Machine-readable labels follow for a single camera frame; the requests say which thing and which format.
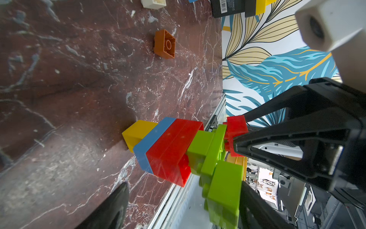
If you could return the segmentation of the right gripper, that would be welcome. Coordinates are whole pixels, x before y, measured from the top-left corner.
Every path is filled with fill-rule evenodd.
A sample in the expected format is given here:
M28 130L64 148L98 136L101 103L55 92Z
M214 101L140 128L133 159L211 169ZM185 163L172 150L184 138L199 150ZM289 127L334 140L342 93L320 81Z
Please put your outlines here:
M308 92L316 114L303 113ZM294 86L244 114L247 122L290 108L297 116L233 139L234 150L366 208L366 94L330 78Z

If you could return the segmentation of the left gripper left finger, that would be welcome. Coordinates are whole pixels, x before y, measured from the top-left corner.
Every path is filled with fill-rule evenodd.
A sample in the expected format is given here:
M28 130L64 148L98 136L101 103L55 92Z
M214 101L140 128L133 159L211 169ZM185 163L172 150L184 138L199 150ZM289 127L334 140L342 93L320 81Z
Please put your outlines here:
M128 203L129 188L124 182L76 229L121 229Z

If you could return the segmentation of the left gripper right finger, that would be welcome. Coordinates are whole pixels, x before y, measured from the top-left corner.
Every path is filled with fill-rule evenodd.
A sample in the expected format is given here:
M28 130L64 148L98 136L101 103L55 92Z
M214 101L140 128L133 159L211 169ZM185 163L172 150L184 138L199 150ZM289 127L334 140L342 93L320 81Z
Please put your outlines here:
M246 182L242 182L240 220L243 229L293 229Z

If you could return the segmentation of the light green square brick front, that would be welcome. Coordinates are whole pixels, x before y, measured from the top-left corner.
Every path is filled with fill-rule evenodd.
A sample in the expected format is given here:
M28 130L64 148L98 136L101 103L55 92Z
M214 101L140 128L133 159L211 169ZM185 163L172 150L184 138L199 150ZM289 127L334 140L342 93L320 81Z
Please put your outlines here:
M210 222L223 229L238 228L243 167L219 161L211 184L204 185L205 210Z

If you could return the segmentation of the blue long brick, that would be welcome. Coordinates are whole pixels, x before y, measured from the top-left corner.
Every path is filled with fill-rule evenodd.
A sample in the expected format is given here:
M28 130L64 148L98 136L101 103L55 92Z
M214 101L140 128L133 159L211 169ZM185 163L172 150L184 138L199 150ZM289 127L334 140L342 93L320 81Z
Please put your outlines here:
M138 160L138 163L143 171L153 174L153 170L147 158L147 152L164 134L164 132L173 124L175 120L175 118L171 117L164 118L150 133L147 134L146 137L144 137L133 148L135 157Z

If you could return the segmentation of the small red brick front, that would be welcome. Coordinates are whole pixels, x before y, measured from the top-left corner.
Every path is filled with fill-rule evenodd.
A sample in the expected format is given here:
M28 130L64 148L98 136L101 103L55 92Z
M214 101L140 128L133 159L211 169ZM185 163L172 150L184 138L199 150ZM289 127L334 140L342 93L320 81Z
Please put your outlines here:
M223 124L227 126L224 136L225 150L230 152L232 157L243 157L234 150L233 139L249 132L244 115L227 117Z

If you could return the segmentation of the yellow square brick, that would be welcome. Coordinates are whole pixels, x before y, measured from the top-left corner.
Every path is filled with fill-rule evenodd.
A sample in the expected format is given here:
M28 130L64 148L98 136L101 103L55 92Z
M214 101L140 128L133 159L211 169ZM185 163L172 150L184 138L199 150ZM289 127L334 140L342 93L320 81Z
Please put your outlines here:
M150 133L158 124L144 120L138 120L122 132L123 138L130 152L133 148Z

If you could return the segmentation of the small light green brick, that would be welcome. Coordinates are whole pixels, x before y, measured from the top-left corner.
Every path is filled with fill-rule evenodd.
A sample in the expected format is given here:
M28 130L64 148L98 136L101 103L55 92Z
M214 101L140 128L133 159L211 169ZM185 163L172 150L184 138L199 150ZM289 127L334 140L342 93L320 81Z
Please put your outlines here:
M201 174L201 169L213 137L213 132L199 130L191 142L186 154L188 155L189 167L193 174L198 176Z

